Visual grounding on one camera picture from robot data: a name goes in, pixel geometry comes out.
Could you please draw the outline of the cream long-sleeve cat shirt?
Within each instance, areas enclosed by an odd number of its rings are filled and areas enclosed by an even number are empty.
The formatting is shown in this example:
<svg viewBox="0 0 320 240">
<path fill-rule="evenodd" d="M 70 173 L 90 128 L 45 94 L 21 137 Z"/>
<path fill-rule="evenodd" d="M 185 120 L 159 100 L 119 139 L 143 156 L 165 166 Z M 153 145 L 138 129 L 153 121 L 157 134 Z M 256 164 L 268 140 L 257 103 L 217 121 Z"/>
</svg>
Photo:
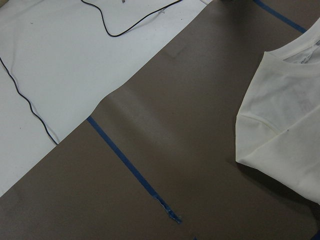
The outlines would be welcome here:
<svg viewBox="0 0 320 240">
<path fill-rule="evenodd" d="M 320 23 L 266 51 L 236 116 L 235 160 L 320 201 Z"/>
</svg>

